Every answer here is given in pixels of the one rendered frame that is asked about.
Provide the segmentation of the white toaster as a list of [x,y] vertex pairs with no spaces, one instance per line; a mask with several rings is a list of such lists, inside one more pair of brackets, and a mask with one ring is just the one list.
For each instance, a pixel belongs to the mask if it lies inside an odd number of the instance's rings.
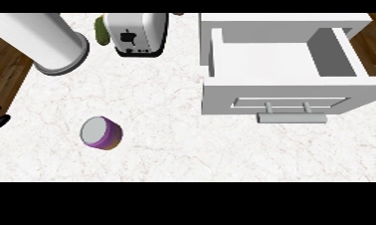
[[169,13],[107,13],[104,23],[123,57],[155,58],[163,54]]

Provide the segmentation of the white drawer box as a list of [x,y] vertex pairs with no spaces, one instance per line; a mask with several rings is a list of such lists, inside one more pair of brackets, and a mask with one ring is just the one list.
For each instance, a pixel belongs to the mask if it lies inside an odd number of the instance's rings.
[[320,28],[304,42],[228,43],[211,30],[210,75],[225,78],[368,77],[341,28]]

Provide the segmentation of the white cylinder container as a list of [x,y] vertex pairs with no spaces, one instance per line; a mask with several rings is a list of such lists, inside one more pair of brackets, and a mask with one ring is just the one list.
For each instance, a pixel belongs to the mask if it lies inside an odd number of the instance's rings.
[[48,76],[71,73],[89,56],[89,40],[59,13],[0,13],[0,38],[33,59]]

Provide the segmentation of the green object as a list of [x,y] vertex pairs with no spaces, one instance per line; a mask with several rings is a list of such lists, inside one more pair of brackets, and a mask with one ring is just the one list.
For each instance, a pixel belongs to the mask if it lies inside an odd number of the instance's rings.
[[95,22],[96,40],[102,46],[111,43],[111,35],[105,26],[104,17],[99,17]]

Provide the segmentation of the purple can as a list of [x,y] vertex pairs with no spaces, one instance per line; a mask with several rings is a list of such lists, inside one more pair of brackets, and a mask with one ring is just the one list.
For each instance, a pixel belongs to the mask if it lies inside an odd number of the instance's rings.
[[89,147],[111,150],[123,140],[121,126],[104,116],[92,117],[83,124],[80,137]]

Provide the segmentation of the white drawer front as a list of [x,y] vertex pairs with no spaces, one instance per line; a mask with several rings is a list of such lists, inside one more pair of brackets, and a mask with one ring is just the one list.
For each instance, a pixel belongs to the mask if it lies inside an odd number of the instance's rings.
[[276,113],[343,114],[376,101],[376,78],[256,77],[205,78],[201,112],[257,114],[270,104]]

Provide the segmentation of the white cabinet body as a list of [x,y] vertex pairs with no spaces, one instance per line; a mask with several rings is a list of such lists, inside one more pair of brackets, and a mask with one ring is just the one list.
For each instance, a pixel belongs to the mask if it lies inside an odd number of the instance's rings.
[[320,28],[341,28],[351,39],[372,22],[368,13],[200,13],[200,64],[208,65],[211,30],[228,43],[306,43]]

